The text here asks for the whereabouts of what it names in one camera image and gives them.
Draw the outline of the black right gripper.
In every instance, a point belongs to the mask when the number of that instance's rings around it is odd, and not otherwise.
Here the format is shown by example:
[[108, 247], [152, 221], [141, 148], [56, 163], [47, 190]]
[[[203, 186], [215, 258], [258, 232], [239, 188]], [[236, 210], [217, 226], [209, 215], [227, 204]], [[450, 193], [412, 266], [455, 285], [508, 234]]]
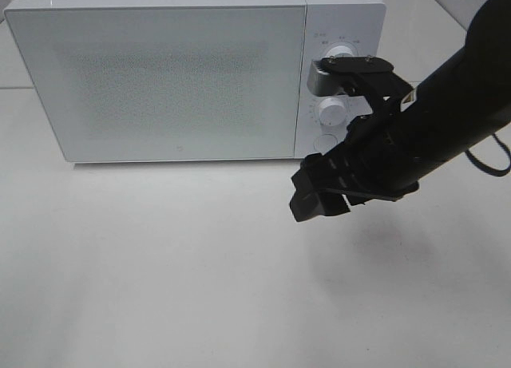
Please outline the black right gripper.
[[296, 222], [350, 212], [343, 195], [355, 206], [370, 200], [397, 201], [418, 190], [416, 180], [398, 186], [395, 178], [384, 180], [385, 172], [399, 170], [405, 156], [389, 133], [370, 123], [368, 115], [356, 117], [341, 144], [324, 156], [313, 153], [301, 161], [291, 177], [295, 191], [289, 208]]

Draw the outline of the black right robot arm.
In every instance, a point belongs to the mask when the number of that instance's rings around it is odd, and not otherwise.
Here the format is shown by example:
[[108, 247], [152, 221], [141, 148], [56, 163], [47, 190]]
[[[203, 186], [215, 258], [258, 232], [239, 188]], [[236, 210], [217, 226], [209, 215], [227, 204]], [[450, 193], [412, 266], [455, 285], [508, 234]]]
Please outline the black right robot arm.
[[313, 61], [308, 87], [318, 97], [363, 97], [371, 111], [356, 117], [333, 149], [303, 159], [291, 178], [295, 220], [400, 200], [510, 122], [510, 0], [487, 0], [463, 47], [417, 86], [368, 56]]

